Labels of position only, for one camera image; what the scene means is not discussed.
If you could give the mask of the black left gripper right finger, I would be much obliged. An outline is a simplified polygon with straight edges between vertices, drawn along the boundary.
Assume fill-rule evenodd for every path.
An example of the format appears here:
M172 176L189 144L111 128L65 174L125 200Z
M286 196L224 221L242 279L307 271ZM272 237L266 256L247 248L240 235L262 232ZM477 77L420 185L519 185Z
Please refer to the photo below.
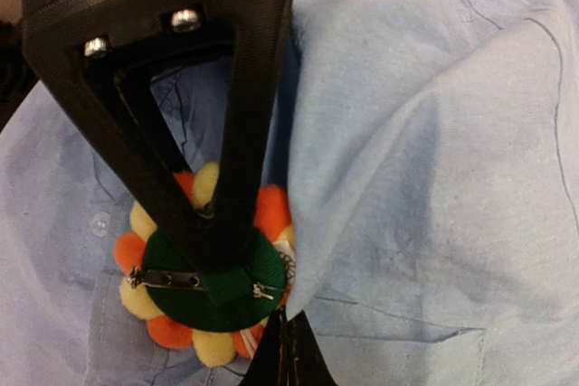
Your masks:
M337 386L304 312L287 322L286 347L289 386Z

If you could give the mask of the light blue shirt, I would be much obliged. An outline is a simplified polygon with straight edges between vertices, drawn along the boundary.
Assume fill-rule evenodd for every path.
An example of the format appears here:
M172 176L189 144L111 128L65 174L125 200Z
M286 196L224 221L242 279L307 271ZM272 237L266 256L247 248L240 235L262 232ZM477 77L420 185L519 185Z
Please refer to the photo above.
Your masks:
M265 179L340 385L578 382L578 0L295 0ZM153 343L133 199L37 84L1 135L1 382L236 385Z

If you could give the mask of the yellow orange plush flower brooch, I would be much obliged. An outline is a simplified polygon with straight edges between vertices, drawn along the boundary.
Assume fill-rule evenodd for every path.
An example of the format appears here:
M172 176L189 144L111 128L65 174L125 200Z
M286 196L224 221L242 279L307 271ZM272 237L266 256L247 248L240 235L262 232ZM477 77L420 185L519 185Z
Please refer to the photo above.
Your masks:
M224 273L194 270L139 203L129 220L130 231L113 250L125 276L119 293L151 339L166 349L193 348L209 367L238 356L252 359L295 276L296 236L286 192L276 184L259 190L249 261Z

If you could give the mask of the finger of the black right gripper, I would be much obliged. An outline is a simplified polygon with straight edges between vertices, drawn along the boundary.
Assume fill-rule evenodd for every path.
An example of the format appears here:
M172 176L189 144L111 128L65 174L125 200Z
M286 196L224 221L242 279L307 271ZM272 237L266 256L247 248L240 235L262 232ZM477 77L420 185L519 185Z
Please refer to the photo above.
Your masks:
M24 0L24 56L194 269L245 265L292 0Z

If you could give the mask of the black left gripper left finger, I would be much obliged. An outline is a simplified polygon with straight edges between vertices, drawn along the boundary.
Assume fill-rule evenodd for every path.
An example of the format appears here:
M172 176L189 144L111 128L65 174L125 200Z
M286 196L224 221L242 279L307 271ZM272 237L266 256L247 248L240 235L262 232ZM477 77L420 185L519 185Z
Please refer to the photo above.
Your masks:
M242 386L288 384L288 327L284 311L269 318L260 344L242 379Z

